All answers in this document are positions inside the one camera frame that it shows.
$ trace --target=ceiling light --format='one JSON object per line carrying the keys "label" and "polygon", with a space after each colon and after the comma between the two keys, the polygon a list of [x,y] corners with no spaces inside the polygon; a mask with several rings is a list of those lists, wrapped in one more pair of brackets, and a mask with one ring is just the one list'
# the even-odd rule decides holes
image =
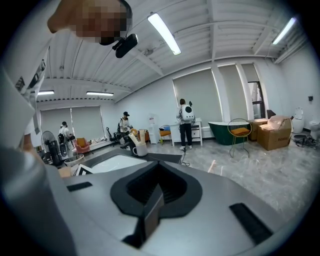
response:
{"label": "ceiling light", "polygon": [[168,27],[164,23],[164,21],[160,18],[157,13],[153,13],[148,17],[148,21],[155,27],[156,30],[160,33],[163,39],[166,41],[168,46],[174,55],[178,55],[181,53],[179,46],[177,45],[176,40],[173,35],[170,33]]}
{"label": "ceiling light", "polygon": [[113,93],[110,92],[101,92],[101,91],[87,91],[86,95],[100,95],[100,96],[113,96]]}
{"label": "ceiling light", "polygon": [[295,24],[296,18],[291,18],[288,22],[288,24],[284,27],[284,29],[281,31],[281,33],[275,38],[275,40],[272,42],[274,45],[279,43],[279,41],[288,33],[288,31],[291,29],[291,27]]}
{"label": "ceiling light", "polygon": [[55,94],[54,90],[41,90],[38,92],[38,96],[39,95],[49,95],[49,94]]}

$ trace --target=ceiling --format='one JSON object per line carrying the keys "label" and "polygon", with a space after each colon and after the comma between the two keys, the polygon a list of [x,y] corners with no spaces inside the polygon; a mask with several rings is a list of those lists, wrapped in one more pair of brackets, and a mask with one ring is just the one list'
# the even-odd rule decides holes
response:
{"label": "ceiling", "polygon": [[[139,43],[118,59],[112,46],[59,31],[48,52],[41,90],[54,90],[38,102],[99,100],[117,102],[143,86],[197,63],[230,57],[277,59],[289,52],[303,30],[295,24],[277,45],[272,41],[292,17],[277,0],[127,0],[133,11],[129,33]],[[148,22],[157,12],[175,36],[181,54],[174,55]],[[88,97],[87,91],[114,93]]]}

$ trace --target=mug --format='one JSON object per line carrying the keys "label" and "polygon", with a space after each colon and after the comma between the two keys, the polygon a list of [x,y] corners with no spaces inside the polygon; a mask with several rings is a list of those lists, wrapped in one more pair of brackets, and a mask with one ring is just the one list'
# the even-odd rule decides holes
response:
{"label": "mug", "polygon": [[148,149],[146,143],[143,145],[136,145],[133,149],[132,152],[139,157],[144,157],[148,154]]}

